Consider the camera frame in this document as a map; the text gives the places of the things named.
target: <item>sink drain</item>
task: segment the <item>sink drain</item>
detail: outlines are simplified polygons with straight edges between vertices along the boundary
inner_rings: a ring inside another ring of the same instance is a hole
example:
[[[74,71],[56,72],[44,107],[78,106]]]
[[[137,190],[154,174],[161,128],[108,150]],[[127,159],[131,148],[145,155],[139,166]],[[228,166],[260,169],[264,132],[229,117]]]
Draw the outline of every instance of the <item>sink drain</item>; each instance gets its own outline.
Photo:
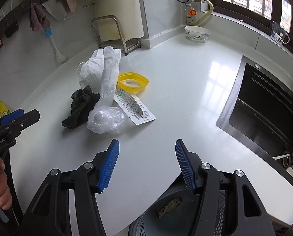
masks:
[[[291,156],[284,157],[282,159],[282,163],[283,163],[284,168],[290,167],[291,166],[291,163],[292,163]]]

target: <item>crumpled plastic bag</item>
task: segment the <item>crumpled plastic bag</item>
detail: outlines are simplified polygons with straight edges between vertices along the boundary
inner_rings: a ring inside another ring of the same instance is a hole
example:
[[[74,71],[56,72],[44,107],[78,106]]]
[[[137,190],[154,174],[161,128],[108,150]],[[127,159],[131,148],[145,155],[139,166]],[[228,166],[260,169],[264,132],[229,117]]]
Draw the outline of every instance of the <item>crumpled plastic bag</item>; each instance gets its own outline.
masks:
[[[79,69],[79,83],[82,89],[90,86],[94,94],[100,92],[102,73],[104,70],[103,49],[93,52],[92,57]]]
[[[98,49],[97,52],[93,53],[87,64],[83,64],[80,69],[79,76],[86,65],[82,74],[82,81],[84,81],[82,83],[88,84],[93,93],[94,89],[100,93],[100,100],[89,113],[86,124],[89,130],[98,134],[105,132],[119,134],[125,123],[125,113],[122,109],[110,107],[114,101],[118,80],[120,52],[121,50],[114,50],[111,46]]]
[[[100,82],[100,100],[94,108],[101,106],[111,107],[119,75],[119,62],[121,50],[114,50],[111,46],[104,48],[104,70]]]
[[[102,106],[89,113],[87,127],[97,134],[109,132],[119,134],[125,125],[125,114],[121,108]]]

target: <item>metal rack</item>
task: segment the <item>metal rack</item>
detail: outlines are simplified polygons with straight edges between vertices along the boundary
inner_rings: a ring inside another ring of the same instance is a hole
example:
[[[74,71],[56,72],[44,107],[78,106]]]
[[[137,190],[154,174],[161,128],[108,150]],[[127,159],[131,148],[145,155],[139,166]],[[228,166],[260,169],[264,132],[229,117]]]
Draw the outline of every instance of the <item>metal rack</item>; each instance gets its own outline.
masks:
[[[104,41],[104,42],[101,41],[100,34],[98,32],[97,27],[95,26],[95,22],[98,20],[107,19],[107,18],[113,19],[114,22],[116,23],[120,39]],[[113,48],[121,49],[125,53],[126,56],[128,55],[128,53],[130,51],[132,51],[136,48],[141,48],[141,43],[140,43],[139,38],[132,38],[132,39],[128,39],[128,40],[126,40],[124,38],[124,34],[123,34],[122,27],[120,25],[120,22],[114,15],[108,15],[108,16],[103,16],[103,17],[98,17],[98,18],[92,19],[91,20],[91,27],[92,27],[92,30],[95,35],[95,39],[97,41],[99,48],[104,48],[106,46],[112,46]]]

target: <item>stainless steel sink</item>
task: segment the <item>stainless steel sink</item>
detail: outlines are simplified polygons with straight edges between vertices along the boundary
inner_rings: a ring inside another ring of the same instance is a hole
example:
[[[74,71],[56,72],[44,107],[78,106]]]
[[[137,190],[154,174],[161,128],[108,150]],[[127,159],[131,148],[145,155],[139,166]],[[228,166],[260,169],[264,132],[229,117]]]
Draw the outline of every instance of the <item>stainless steel sink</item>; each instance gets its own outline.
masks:
[[[229,98],[216,125],[236,138],[293,186],[292,91],[260,65],[243,56]],[[291,155],[274,160],[283,154]]]

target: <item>human hand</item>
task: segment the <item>human hand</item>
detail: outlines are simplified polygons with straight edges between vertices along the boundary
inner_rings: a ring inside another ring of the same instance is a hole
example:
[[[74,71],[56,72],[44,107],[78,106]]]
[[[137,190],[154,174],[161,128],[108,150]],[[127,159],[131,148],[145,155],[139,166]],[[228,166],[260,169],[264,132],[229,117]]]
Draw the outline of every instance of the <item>human hand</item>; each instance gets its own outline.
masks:
[[[7,210],[11,207],[12,196],[10,188],[7,186],[7,175],[4,172],[5,163],[0,158],[0,208]]]

